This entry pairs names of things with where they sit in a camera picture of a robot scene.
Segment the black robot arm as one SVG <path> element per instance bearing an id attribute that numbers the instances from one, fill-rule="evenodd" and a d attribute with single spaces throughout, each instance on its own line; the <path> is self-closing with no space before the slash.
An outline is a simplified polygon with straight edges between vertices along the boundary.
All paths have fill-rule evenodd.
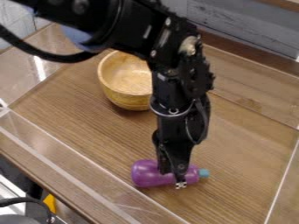
<path id="1" fill-rule="evenodd" d="M 59 55 L 26 43 L 7 29 L 2 38 L 31 55 L 55 62 L 90 59 L 107 48 L 143 59 L 153 72 L 150 107 L 157 160 L 134 164 L 137 186 L 175 184 L 185 188 L 203 176 L 191 164 L 193 148 L 209 135 L 215 76 L 203 55 L 202 35 L 187 18 L 159 0 L 13 0 L 70 32 L 82 52 Z"/>

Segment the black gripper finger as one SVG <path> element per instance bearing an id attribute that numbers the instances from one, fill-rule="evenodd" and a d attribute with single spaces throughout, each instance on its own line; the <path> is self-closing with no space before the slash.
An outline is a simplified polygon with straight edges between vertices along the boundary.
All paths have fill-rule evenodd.
<path id="1" fill-rule="evenodd" d="M 165 144 L 157 145 L 158 170 L 165 175 L 173 172 L 171 159 L 169 155 L 169 148 Z"/>
<path id="2" fill-rule="evenodd" d="M 186 175 L 190 168 L 193 148 L 193 143 L 182 143 L 173 150 L 173 174 L 175 176 L 177 189 L 187 187 Z"/>

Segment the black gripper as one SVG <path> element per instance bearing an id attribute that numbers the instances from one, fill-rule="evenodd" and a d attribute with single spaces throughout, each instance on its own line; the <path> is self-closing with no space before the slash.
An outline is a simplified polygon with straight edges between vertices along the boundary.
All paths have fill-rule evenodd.
<path id="1" fill-rule="evenodd" d="M 147 61 L 153 72 L 151 109 L 158 115 L 154 145 L 162 152 L 190 151 L 209 134 L 215 75 L 202 35 L 186 19 L 163 19 Z"/>

